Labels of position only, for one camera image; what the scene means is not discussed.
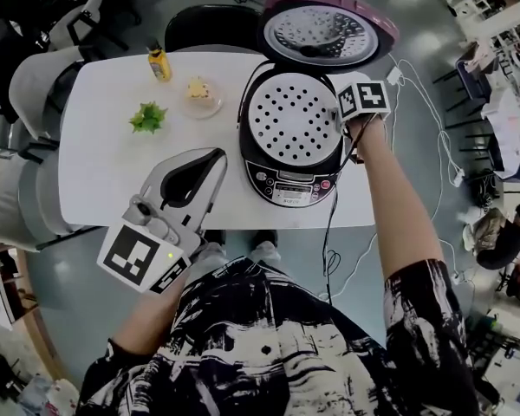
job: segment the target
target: power cord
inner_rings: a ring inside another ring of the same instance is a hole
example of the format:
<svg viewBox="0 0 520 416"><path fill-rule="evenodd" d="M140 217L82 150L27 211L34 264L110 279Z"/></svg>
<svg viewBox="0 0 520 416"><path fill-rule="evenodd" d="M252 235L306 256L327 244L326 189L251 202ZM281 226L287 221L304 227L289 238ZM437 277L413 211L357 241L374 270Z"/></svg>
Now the power cord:
<svg viewBox="0 0 520 416"><path fill-rule="evenodd" d="M447 174L448 174L448 177L449 177L449 183L451 185L456 186L454 184L453 180L451 180L451 167L452 167L453 171L455 172L455 178L460 174L460 172L462 171L462 168L460 166L458 166L454 162L454 160L452 159L452 156L451 156L451 137L449 136L449 134L445 131L445 129L443 127L443 121L441 120L441 117L439 116L438 110L433 105L432 99L430 98L429 94L427 93L426 87L424 87L424 84L422 83L422 80L419 78L418 72L416 71L414 66L408 60L400 59L397 62L395 60L395 58L391 54L389 54L389 57L391 58L391 60L393 60L393 63L395 64L395 67L397 67L398 70L400 70L400 64L404 62L412 69L412 71L414 72L414 75L416 75L416 79L418 80L419 86L412 79L410 79L408 77L405 77L404 74L401 71L401 74L400 74L400 77L399 77L399 80L398 80L399 91L400 91L400 87L404 87L406 85L406 81L410 82L418 90L419 94L422 96L422 99L424 99L424 102L430 108L430 112L432 113L432 117L435 120L435 122L437 123L438 128L439 128L438 140L441 139L441 144L443 146L443 149L445 149L445 152L447 154L447 158L449 159L449 164L448 164L448 167L447 167Z"/></svg>
<svg viewBox="0 0 520 416"><path fill-rule="evenodd" d="M476 274L478 273L479 271L479 267L476 268L476 270L474 271L474 274L472 275L472 277L470 279L466 279L466 272L463 271L462 273L459 273L458 274L458 285L460 285L461 283L471 283L471 286L472 286L472 291L471 291L471 302L470 302L470 307L468 308L468 315L471 313L471 309L473 308L474 306L474 301L476 299L476 284L474 283L474 277L476 277Z"/></svg>
<svg viewBox="0 0 520 416"><path fill-rule="evenodd" d="M339 264L341 263L341 254L336 252L335 250L328 250L328 240L329 240L329 229L331 228L331 221L333 220L333 215L335 214L335 210L337 209L337 202L339 200L339 192L337 191L337 184L339 183L339 177L341 176L341 171L345 167L345 165L350 160L351 156L353 155L353 152L358 147L358 144L362 140L362 136L364 135L364 131L366 131L367 126L377 117L378 114L372 115L370 119L362 125L361 130L358 133L358 137L353 139L352 145L350 147L350 150L347 153L347 156L342 161L341 165L339 166L339 169L332 174L329 174L329 177L338 175L337 180L335 181L335 187L334 187L334 196L333 196L333 204L331 205L331 210L329 212L329 219L328 219L328 227L326 228L325 237L323 239L323 247L322 247L322 263L323 263L323 275L326 278L326 291L328 295L328 301L329 305L333 305L332 302L332 296L331 296L331 286L329 283L329 277L337 271L337 268L339 268Z"/></svg>

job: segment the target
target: green vegetable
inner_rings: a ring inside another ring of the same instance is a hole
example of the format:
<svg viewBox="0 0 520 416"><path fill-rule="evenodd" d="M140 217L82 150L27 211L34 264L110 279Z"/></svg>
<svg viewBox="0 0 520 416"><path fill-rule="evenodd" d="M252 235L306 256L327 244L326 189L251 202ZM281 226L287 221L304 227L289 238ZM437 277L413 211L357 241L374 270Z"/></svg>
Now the green vegetable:
<svg viewBox="0 0 520 416"><path fill-rule="evenodd" d="M152 134L160 129L166 117L166 109L160 109L156 103L141 103L139 112L129 121L133 125L133 132L150 131Z"/></svg>

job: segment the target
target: black and white shirt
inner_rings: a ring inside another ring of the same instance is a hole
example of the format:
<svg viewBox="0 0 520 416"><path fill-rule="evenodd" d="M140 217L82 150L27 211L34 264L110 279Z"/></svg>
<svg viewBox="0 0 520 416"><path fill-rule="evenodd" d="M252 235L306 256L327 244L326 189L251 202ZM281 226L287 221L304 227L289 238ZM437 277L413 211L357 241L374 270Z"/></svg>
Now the black and white shirt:
<svg viewBox="0 0 520 416"><path fill-rule="evenodd" d="M387 350L281 271L239 258L187 285L154 356L109 342L77 414L478 414L446 266L385 283Z"/></svg>

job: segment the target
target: desk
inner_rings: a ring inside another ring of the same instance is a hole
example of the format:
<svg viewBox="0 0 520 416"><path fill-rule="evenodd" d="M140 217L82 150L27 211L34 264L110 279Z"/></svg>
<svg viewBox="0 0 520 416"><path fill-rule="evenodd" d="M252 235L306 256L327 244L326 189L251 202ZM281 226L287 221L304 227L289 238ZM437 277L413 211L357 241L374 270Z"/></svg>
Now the desk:
<svg viewBox="0 0 520 416"><path fill-rule="evenodd" d="M62 125L59 184L63 217L73 224L110 225L121 217L148 173L160 161L183 151L217 146L228 169L204 229L261 230L325 228L333 196L308 208L282 208L258 196L244 173L237 134L237 107L262 55L179 52L169 55L173 78L158 82L146 55L94 62L79 73ZM180 109L190 77L200 75L224 91L224 105L210 119L194 120ZM331 76L339 89L360 73ZM129 120L141 102L168 108L162 128L151 135L132 133ZM345 166L332 225L374 223L364 166Z"/></svg>
<svg viewBox="0 0 520 416"><path fill-rule="evenodd" d="M484 378L488 380L501 394L504 404L499 415L520 415L520 352L515 351L514 357L504 357L505 350L500 348L491 358Z"/></svg>
<svg viewBox="0 0 520 416"><path fill-rule="evenodd" d="M471 41L473 35L471 34L474 26L485 20L483 12L489 9L489 4L485 2L485 8L479 8L480 1L476 0L445 0L447 5L451 6L456 12L454 17L455 22L458 23L462 29L467 40Z"/></svg>
<svg viewBox="0 0 520 416"><path fill-rule="evenodd" d="M495 171L495 174L507 179L516 174L520 166L520 107L512 89L493 89L481 115L491 123L501 150L504 171Z"/></svg>

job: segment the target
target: control panel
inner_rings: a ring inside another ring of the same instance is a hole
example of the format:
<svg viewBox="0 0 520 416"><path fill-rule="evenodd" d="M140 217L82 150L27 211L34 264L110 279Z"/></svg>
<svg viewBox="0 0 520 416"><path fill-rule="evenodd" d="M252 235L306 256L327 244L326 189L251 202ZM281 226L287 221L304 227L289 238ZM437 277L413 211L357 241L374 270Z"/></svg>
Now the control panel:
<svg viewBox="0 0 520 416"><path fill-rule="evenodd" d="M282 172L245 161L249 180L272 204L300 208L324 200L335 187L336 175Z"/></svg>

